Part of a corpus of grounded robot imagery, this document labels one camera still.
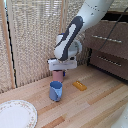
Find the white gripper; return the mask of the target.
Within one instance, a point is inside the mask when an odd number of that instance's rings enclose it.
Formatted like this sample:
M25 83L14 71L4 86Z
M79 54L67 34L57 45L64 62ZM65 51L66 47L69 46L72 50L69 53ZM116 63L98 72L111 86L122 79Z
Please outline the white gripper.
M52 59L48 60L48 64L49 64L49 70L50 71L63 70L63 77L66 76L65 70L74 69L77 67L77 61L76 60L67 60L67 61L60 62L58 59L52 58Z

